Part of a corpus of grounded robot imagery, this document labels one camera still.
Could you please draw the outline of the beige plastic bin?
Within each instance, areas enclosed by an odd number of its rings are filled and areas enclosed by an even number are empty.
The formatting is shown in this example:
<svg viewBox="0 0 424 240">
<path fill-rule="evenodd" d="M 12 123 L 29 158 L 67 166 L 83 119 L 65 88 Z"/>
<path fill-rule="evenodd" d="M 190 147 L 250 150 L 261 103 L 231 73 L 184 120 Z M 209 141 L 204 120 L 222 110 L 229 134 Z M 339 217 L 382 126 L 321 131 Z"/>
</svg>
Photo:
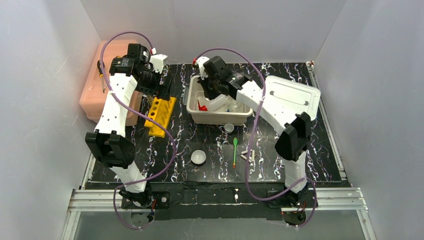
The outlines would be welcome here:
<svg viewBox="0 0 424 240">
<path fill-rule="evenodd" d="M 188 89 L 185 91 L 187 95 L 186 110 L 196 124 L 205 125 L 225 125 L 233 124 L 235 126 L 242 126 L 249 116 L 252 115 L 253 110 L 243 104 L 243 112 L 229 112 L 228 101 L 231 97 L 226 96 L 226 105 L 219 108 L 217 111 L 200 111 L 198 108 L 198 97 L 205 97 L 201 85 L 197 82 L 198 76 L 191 77 Z"/>
</svg>

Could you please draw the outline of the small white crucible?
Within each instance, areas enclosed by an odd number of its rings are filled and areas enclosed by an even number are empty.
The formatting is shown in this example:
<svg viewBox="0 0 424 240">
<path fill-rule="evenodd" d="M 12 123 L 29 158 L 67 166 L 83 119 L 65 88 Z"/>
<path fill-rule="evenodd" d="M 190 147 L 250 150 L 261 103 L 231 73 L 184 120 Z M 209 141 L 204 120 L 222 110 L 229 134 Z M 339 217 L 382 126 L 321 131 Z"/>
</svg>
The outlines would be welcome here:
<svg viewBox="0 0 424 240">
<path fill-rule="evenodd" d="M 227 123 L 224 125 L 224 131 L 227 134 L 231 134 L 234 131 L 234 129 L 235 129 L 235 126 L 232 123 Z"/>
</svg>

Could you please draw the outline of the red capped wash bottle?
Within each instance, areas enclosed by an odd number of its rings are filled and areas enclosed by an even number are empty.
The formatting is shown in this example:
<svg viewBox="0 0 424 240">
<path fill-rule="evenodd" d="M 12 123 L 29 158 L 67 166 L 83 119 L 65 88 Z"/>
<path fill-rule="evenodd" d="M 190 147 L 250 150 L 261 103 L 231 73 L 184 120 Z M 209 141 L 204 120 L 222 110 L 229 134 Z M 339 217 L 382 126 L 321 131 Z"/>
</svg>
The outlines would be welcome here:
<svg viewBox="0 0 424 240">
<path fill-rule="evenodd" d="M 220 95 L 212 100 L 208 100 L 204 96 L 199 96 L 197 98 L 197 106 L 199 111 L 215 112 L 226 104 L 227 97 L 225 95 Z"/>
</svg>

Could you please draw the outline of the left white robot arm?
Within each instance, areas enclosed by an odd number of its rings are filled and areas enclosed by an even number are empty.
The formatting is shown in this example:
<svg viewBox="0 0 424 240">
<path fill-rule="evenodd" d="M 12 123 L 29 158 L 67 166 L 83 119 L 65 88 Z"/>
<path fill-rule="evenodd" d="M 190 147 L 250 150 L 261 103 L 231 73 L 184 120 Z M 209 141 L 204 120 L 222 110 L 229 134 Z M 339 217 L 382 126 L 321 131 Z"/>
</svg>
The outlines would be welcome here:
<svg viewBox="0 0 424 240">
<path fill-rule="evenodd" d="M 135 145 L 126 138 L 128 107 L 135 91 L 170 99 L 171 77 L 160 83 L 168 59 L 139 43 L 130 43 L 127 53 L 115 57 L 109 68 L 109 91 L 102 114 L 85 142 L 96 160 L 115 172 L 124 183 L 119 194 L 140 207 L 153 200 L 152 190 L 135 163 Z"/>
</svg>

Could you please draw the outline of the white bin lid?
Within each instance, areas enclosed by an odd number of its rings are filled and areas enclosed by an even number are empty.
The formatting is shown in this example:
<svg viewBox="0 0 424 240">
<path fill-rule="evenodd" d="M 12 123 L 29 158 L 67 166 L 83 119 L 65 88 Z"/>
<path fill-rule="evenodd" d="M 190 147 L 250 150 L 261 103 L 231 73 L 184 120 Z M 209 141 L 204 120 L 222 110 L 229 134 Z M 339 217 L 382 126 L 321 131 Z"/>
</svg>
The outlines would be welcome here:
<svg viewBox="0 0 424 240">
<path fill-rule="evenodd" d="M 274 75 L 266 77 L 265 85 L 267 99 L 277 101 L 297 114 L 306 112 L 311 120 L 317 118 L 321 98 L 318 88 Z"/>
</svg>

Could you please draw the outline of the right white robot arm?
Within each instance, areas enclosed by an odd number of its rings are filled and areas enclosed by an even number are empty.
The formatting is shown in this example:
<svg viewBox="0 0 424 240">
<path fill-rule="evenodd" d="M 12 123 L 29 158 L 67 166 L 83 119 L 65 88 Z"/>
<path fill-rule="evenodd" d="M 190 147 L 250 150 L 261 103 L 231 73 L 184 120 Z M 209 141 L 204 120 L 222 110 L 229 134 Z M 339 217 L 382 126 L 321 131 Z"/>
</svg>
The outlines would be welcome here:
<svg viewBox="0 0 424 240">
<path fill-rule="evenodd" d="M 266 84 L 259 86 L 252 77 L 242 70 L 232 71 L 220 56 L 199 57 L 193 64 L 198 67 L 198 83 L 205 97 L 213 100 L 220 95 L 255 110 L 255 117 L 262 117 L 278 134 L 274 146 L 283 159 L 285 189 L 270 197 L 257 197 L 259 201 L 271 201 L 280 197 L 292 202 L 300 201 L 308 191 L 306 156 L 312 134 L 312 120 L 308 113 L 296 113 L 283 107 L 277 101 L 266 98 Z"/>
</svg>

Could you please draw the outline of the round glass flask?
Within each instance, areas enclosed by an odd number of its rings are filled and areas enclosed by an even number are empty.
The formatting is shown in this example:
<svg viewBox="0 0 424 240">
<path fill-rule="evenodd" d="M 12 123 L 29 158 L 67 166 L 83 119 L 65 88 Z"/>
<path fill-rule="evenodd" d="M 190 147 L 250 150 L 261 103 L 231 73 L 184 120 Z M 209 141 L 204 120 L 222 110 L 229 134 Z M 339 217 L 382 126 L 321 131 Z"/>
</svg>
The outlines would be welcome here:
<svg viewBox="0 0 424 240">
<path fill-rule="evenodd" d="M 243 104 L 237 100 L 230 99 L 227 102 L 227 109 L 230 113 L 241 113 L 243 112 Z"/>
</svg>

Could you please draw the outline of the white clay triangle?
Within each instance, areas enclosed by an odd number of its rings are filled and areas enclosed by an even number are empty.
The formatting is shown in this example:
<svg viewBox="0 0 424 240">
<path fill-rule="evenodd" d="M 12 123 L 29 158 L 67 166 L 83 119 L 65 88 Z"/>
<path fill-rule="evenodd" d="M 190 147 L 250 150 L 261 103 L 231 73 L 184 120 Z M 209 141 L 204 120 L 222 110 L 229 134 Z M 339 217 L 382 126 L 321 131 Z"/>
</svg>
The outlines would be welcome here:
<svg viewBox="0 0 424 240">
<path fill-rule="evenodd" d="M 248 161 L 250 164 L 252 164 L 256 158 L 256 151 L 254 149 L 252 149 L 250 152 L 248 152 L 247 150 L 242 151 L 240 157 L 243 160 Z"/>
</svg>

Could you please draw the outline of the yellow test tube rack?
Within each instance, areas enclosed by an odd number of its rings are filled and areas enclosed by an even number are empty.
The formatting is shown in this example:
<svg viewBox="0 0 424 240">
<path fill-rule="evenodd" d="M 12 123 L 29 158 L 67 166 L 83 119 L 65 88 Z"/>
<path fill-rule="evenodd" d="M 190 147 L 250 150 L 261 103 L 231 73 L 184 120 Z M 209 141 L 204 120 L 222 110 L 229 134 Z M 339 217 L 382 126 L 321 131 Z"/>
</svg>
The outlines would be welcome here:
<svg viewBox="0 0 424 240">
<path fill-rule="evenodd" d="M 167 129 L 171 115 L 177 99 L 170 97 L 169 100 L 159 99 L 155 97 L 152 101 L 151 108 L 148 112 L 147 117 L 160 124 L 163 128 Z M 166 133 L 159 126 L 155 125 L 150 120 L 146 120 L 144 126 L 149 128 L 148 135 L 153 137 L 164 138 Z"/>
</svg>

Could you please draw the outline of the white ceramic evaporating dish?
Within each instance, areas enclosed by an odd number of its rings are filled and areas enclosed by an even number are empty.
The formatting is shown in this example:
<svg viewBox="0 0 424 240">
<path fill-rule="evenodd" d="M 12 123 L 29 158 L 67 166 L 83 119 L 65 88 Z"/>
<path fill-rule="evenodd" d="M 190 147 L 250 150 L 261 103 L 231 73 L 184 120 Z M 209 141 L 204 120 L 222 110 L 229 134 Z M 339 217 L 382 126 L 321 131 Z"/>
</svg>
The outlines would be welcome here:
<svg viewBox="0 0 424 240">
<path fill-rule="evenodd" d="M 206 161 L 206 153 L 203 150 L 195 150 L 192 152 L 190 160 L 195 165 L 203 165 Z"/>
</svg>

